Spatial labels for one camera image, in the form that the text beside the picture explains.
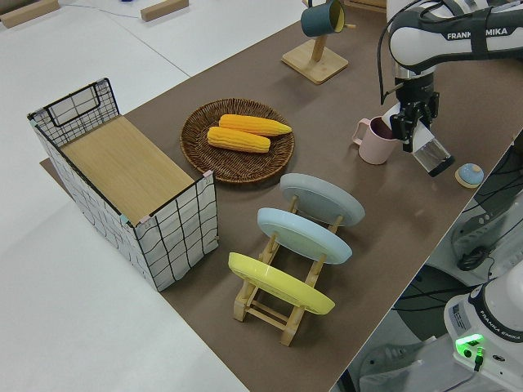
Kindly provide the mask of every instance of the plate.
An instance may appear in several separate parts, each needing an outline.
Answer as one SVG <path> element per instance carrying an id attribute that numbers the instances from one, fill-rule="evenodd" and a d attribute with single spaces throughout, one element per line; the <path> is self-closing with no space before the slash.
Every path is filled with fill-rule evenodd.
<path id="1" fill-rule="evenodd" d="M 254 100 L 229 98 L 208 103 L 195 110 L 181 130 L 181 150 L 191 165 L 202 173 L 212 170 L 217 180 L 232 184 L 263 181 L 282 171 L 293 155 L 293 132 L 272 136 L 266 154 L 218 149 L 207 142 L 207 132 L 223 114 L 263 117 L 289 125 L 271 107 Z"/>
<path id="2" fill-rule="evenodd" d="M 297 196 L 298 211 L 328 225 L 340 215 L 340 226 L 353 226 L 365 216 L 364 208 L 351 194 L 320 178 L 288 173 L 279 180 L 279 189 L 289 202 Z"/>
<path id="3" fill-rule="evenodd" d="M 311 313 L 327 314 L 335 305 L 315 288 L 251 257 L 232 252 L 229 254 L 229 268 L 261 290 Z"/>
<path id="4" fill-rule="evenodd" d="M 325 264 L 342 264 L 352 256 L 349 247 L 336 234 L 303 216 L 275 208 L 258 210 L 258 226 L 267 236 L 276 233 L 276 242 L 311 260 L 326 255 Z"/>

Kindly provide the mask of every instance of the woven basket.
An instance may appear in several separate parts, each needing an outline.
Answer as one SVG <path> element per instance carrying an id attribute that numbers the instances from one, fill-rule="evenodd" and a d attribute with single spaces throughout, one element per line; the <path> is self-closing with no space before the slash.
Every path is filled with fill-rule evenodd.
<path id="1" fill-rule="evenodd" d="M 217 180 L 233 184 L 263 181 L 280 172 L 294 151 L 294 134 L 270 138 L 266 154 L 218 149 L 207 142 L 210 127 L 218 125 L 223 114 L 243 114 L 269 118 L 289 125 L 272 108 L 253 100 L 229 98 L 216 100 L 194 111 L 183 126 L 180 145 L 187 160 L 200 172 L 214 172 Z"/>

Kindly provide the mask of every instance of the mug handle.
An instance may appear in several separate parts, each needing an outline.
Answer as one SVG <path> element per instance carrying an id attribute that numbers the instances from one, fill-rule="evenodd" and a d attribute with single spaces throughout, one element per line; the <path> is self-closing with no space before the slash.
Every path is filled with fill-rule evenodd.
<path id="1" fill-rule="evenodd" d="M 360 130 L 361 130 L 361 125 L 370 127 L 370 120 L 368 118 L 362 118 L 358 122 L 358 126 L 356 127 L 356 132 L 354 132 L 354 135 L 352 135 L 352 142 L 356 143 L 357 145 L 361 145 L 361 142 L 363 141 L 361 138 L 358 137 L 358 134 L 360 133 Z"/>

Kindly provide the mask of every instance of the yellow corn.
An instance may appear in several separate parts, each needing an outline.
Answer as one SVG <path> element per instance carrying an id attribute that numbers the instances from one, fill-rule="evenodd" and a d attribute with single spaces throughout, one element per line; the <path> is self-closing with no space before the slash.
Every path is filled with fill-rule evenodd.
<path id="1" fill-rule="evenodd" d="M 266 153 L 270 147 L 270 140 L 266 137 L 224 127 L 210 127 L 207 141 L 214 147 L 246 153 Z"/>
<path id="2" fill-rule="evenodd" d="M 293 130 L 290 126 L 275 120 L 240 114 L 223 114 L 220 117 L 220 127 L 238 129 L 260 136 L 278 136 Z"/>

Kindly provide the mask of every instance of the blue plate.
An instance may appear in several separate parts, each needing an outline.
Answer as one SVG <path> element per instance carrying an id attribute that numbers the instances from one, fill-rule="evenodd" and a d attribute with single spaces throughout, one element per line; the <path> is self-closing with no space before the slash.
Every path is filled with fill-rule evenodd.
<path id="1" fill-rule="evenodd" d="M 326 255 L 325 264 L 341 264 L 352 256 L 351 247 L 336 234 L 291 212 L 261 208 L 258 226 L 269 237 L 276 234 L 280 245 L 315 261 Z"/>
<path id="2" fill-rule="evenodd" d="M 289 173 L 281 177 L 279 188 L 289 202 L 297 196 L 298 211 L 328 225 L 343 216 L 340 226 L 353 226 L 365 216 L 358 200 L 320 178 Z"/>

